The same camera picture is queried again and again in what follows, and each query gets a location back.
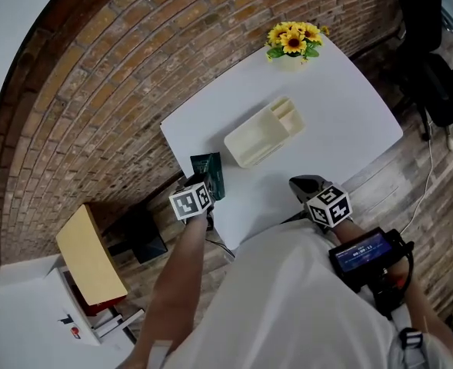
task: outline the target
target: brick wall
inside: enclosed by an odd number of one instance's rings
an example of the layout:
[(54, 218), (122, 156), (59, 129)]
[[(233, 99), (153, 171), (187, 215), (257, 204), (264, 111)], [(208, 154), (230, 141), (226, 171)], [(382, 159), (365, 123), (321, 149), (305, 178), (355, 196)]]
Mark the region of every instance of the brick wall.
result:
[(0, 98), (0, 263), (54, 254), (83, 202), (109, 226), (178, 171), (159, 124), (276, 22), (351, 54), (395, 30), (395, 0), (53, 0)]

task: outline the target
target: person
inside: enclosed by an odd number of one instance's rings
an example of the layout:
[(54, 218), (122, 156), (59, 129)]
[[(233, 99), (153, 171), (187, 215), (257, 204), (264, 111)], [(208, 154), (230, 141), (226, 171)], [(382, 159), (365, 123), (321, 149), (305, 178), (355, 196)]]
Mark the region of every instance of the person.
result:
[[(409, 364), (412, 357), (401, 345), (397, 326), (375, 309), (369, 291), (356, 294), (334, 273), (328, 250), (335, 244), (307, 219), (274, 226), (244, 242), (193, 330), (206, 228), (205, 213), (189, 220), (156, 281), (138, 341), (121, 369), (415, 364)], [(339, 244), (365, 233), (348, 219), (332, 232)], [(406, 279), (407, 260), (388, 269), (388, 276), (395, 283)], [(424, 338), (421, 366), (415, 367), (452, 368), (453, 333), (413, 277), (404, 302), (409, 326)]]

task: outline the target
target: flower pot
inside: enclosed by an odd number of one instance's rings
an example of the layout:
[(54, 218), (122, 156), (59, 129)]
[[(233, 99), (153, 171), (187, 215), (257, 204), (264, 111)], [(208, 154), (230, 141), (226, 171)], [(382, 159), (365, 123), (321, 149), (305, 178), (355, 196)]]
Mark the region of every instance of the flower pot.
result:
[(308, 62), (303, 61), (303, 57), (296, 56), (292, 58), (288, 55), (283, 55), (280, 58), (273, 58), (272, 64), (279, 70), (279, 71), (286, 71), (286, 72), (297, 72), (307, 68)]

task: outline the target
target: white t-shirt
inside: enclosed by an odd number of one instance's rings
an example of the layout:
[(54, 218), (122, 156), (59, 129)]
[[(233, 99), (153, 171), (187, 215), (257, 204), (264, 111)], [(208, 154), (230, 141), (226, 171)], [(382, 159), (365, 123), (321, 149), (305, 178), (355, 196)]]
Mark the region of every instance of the white t-shirt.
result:
[(164, 369), (388, 367), (393, 323), (348, 288), (309, 221), (246, 241)]

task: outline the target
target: artificial flower bouquet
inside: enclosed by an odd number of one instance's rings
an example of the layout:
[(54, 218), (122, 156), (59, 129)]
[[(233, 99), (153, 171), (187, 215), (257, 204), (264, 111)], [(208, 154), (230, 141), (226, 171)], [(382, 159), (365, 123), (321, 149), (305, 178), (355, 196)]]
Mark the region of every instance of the artificial flower bouquet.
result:
[(320, 29), (307, 22), (281, 22), (268, 33), (267, 59), (271, 62), (273, 58), (280, 58), (283, 55), (295, 58), (301, 56), (303, 61), (308, 58), (318, 57), (316, 48), (324, 43), (320, 32), (328, 35), (327, 26)]

